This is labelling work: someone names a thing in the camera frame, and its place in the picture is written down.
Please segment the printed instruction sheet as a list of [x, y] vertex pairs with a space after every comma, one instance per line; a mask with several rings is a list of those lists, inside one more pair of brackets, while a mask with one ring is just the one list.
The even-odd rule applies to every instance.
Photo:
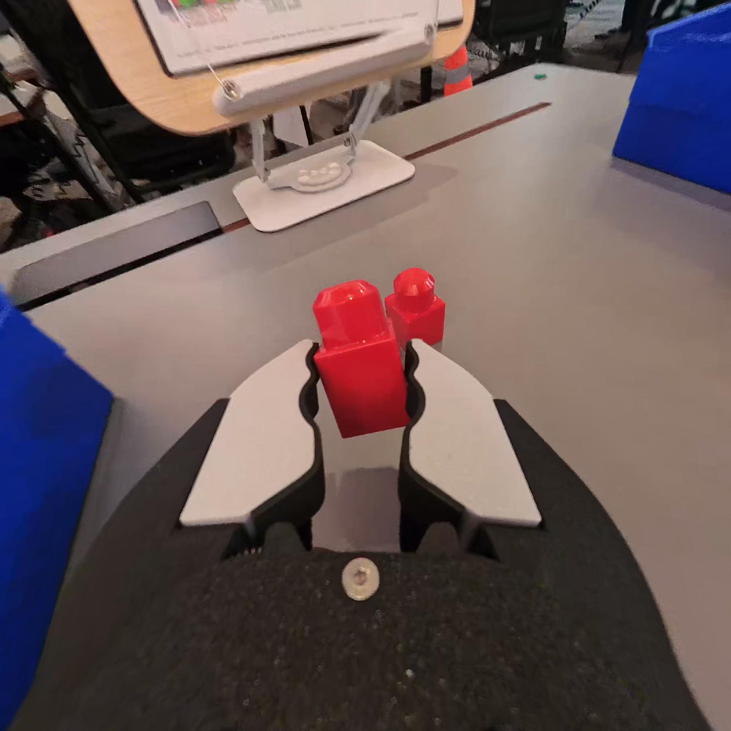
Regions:
[[135, 1], [170, 77], [463, 21], [440, 1]]

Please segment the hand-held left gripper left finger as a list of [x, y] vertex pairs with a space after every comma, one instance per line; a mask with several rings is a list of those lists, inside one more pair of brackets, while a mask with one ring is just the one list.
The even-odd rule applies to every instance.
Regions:
[[314, 364], [303, 340], [246, 378], [230, 395], [180, 514], [185, 527], [307, 524], [324, 502], [322, 438]]

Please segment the orange traffic cone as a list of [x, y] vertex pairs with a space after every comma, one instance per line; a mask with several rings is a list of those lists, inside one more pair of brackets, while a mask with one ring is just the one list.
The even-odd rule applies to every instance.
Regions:
[[443, 96], [449, 97], [473, 87], [469, 54], [466, 44], [462, 43], [456, 51], [443, 60]]

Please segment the blue plastic bin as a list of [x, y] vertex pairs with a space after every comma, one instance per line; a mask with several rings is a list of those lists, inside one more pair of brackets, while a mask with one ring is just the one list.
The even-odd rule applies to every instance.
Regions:
[[34, 680], [113, 399], [2, 292], [2, 729]]
[[615, 158], [730, 193], [730, 3], [648, 32]]

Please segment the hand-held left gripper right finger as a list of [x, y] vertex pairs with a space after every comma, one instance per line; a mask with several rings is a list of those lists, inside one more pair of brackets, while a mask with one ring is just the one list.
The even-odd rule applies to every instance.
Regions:
[[542, 516], [490, 391], [423, 340], [407, 343], [401, 507], [458, 528], [536, 528]]

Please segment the wooden display board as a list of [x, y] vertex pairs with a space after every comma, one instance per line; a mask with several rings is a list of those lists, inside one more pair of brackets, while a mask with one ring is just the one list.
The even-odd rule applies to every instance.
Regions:
[[209, 72], [171, 78], [162, 68], [133, 2], [69, 2], [111, 80], [126, 100], [156, 125], [177, 134], [203, 136], [223, 132], [276, 111], [336, 96], [380, 80], [392, 80], [412, 69], [443, 60], [467, 38], [474, 20], [474, 1], [464, 1], [463, 20], [436, 33], [429, 53], [418, 60], [392, 64], [348, 78], [319, 81], [311, 90], [289, 92], [281, 101], [263, 102], [251, 110], [225, 116], [213, 102], [219, 84]]

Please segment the red toy building block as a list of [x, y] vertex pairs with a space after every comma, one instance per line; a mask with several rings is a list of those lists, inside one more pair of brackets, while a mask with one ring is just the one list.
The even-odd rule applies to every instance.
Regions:
[[362, 279], [328, 287], [313, 312], [314, 360], [342, 438], [406, 427], [407, 380], [378, 288]]
[[430, 346], [443, 341], [445, 302], [435, 293], [435, 279], [426, 270], [409, 268], [397, 275], [385, 312], [401, 350], [420, 339]]

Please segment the black flat panel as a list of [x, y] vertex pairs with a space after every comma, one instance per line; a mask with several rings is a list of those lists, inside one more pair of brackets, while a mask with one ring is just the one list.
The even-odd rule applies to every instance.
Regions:
[[21, 310], [30, 310], [222, 233], [211, 206], [196, 203], [16, 268], [4, 293]]

